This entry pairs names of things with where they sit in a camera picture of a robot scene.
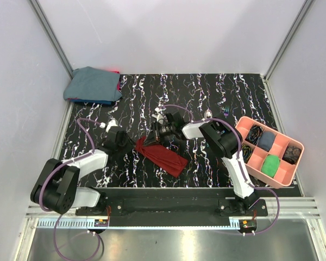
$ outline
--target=red cloth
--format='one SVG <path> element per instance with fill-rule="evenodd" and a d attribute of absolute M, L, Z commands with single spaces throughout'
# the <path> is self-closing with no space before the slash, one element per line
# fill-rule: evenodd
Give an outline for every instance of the red cloth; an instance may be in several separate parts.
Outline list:
<path fill-rule="evenodd" d="M 143 146 L 145 139 L 146 137 L 144 136 L 136 142 L 135 150 L 177 178 L 186 166 L 187 159 L 184 159 L 162 145 Z"/>

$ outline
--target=reflective floor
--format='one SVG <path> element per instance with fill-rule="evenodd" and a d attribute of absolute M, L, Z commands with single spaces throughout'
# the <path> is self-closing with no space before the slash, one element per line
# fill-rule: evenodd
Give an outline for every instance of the reflective floor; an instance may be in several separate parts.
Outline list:
<path fill-rule="evenodd" d="M 259 221 L 260 229 L 269 225 Z M 59 229 L 57 242 L 69 259 L 83 260 L 97 246 L 96 238 L 79 229 Z M 38 229 L 29 261 L 62 260 L 53 247 L 53 230 Z M 318 260 L 304 220 L 279 220 L 267 233 L 254 237 L 223 235 L 216 231 L 107 230 L 104 246 L 93 260 Z"/>

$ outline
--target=gray folded cloth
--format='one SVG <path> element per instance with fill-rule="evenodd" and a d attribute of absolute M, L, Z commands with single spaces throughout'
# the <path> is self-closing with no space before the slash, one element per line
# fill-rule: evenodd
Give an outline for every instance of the gray folded cloth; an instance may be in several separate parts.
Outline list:
<path fill-rule="evenodd" d="M 64 91 L 65 100 L 115 102 L 122 97 L 117 89 L 120 80 L 118 73 L 85 67 L 74 70 L 73 75 Z"/>
<path fill-rule="evenodd" d="M 260 147 L 265 151 L 270 151 L 273 146 L 274 140 L 275 140 L 274 133 L 263 132 L 262 136 L 259 139 L 259 142 L 257 143 L 257 147 Z"/>

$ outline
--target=divided storage box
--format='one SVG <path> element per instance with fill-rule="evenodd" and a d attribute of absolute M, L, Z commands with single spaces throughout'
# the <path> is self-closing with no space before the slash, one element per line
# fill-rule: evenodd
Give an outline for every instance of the divided storage box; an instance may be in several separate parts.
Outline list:
<path fill-rule="evenodd" d="M 274 133 L 274 144 L 269 152 L 266 152 L 265 150 L 245 140 L 250 129 L 254 125 L 261 126 L 264 132 L 268 131 Z M 279 133 L 276 130 L 271 129 L 249 117 L 241 117 L 236 126 L 236 129 L 241 133 L 243 137 L 243 144 L 250 146 L 253 150 L 250 160 L 248 161 L 248 163 L 245 164 L 249 174 L 276 189 L 290 186 L 294 177 L 294 173 L 296 172 L 297 166 L 304 151 L 304 146 L 302 145 L 302 143 L 298 142 L 297 140 L 291 139 L 290 137 L 283 135 L 282 133 Z M 284 152 L 287 146 L 289 145 L 298 147 L 302 150 L 298 161 L 294 165 L 282 160 Z M 278 171 L 273 178 L 261 172 L 263 162 L 265 161 L 268 155 L 276 155 L 280 159 Z"/>

